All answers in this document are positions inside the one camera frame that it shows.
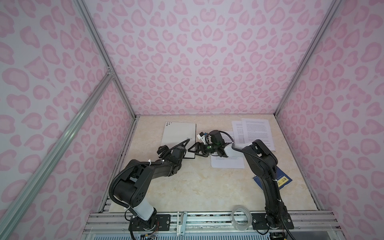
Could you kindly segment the white folder with black inside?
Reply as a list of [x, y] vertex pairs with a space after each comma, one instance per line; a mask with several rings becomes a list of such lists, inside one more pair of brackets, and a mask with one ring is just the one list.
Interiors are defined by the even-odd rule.
[[194, 123], [166, 122], [161, 141], [161, 146], [167, 145], [169, 148], [189, 139], [186, 145], [188, 150], [196, 143], [197, 125]]

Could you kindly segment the printed paper sheet green highlight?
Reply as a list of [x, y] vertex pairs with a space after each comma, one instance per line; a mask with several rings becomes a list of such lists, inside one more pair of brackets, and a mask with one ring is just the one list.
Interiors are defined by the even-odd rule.
[[219, 131], [219, 133], [225, 143], [222, 150], [224, 154], [220, 156], [218, 152], [212, 153], [211, 166], [220, 169], [244, 169], [244, 155], [243, 153], [233, 150], [232, 146], [234, 145], [234, 141], [232, 135], [224, 131]]

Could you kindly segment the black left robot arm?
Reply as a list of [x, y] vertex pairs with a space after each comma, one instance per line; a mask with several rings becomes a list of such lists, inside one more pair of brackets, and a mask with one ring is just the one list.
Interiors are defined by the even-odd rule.
[[190, 139], [186, 139], [172, 148], [159, 147], [159, 159], [154, 162], [133, 159], [114, 177], [109, 186], [109, 197], [133, 214], [130, 227], [138, 225], [145, 231], [152, 231], [159, 226], [157, 210], [146, 200], [147, 191], [153, 179], [171, 177], [181, 169], [189, 142]]

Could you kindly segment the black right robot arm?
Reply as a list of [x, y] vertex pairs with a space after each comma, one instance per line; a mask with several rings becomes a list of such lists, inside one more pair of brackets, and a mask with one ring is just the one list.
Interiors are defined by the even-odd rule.
[[262, 222], [269, 229], [285, 229], [288, 232], [294, 228], [292, 219], [282, 200], [277, 178], [278, 159], [271, 150], [261, 141], [255, 140], [251, 144], [239, 148], [233, 143], [218, 144], [195, 143], [188, 149], [189, 152], [201, 157], [208, 157], [217, 153], [220, 157], [228, 156], [225, 147], [242, 153], [251, 171], [259, 178], [265, 196], [266, 216]]

